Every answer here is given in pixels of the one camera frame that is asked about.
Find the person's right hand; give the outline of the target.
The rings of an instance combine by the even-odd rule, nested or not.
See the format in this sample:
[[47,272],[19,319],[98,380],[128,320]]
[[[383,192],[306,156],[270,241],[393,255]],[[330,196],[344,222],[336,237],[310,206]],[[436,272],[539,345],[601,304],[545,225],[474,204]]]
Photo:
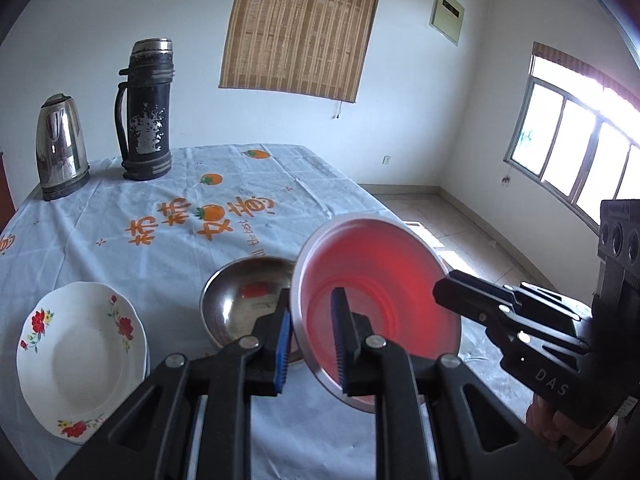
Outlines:
[[562,437],[567,437],[577,446],[581,446],[594,436],[589,445],[570,462],[570,466],[581,467],[600,460],[605,454],[606,449],[615,439],[618,417],[614,416],[600,432],[582,428],[543,398],[534,394],[532,404],[526,411],[525,425],[552,452],[558,450]]

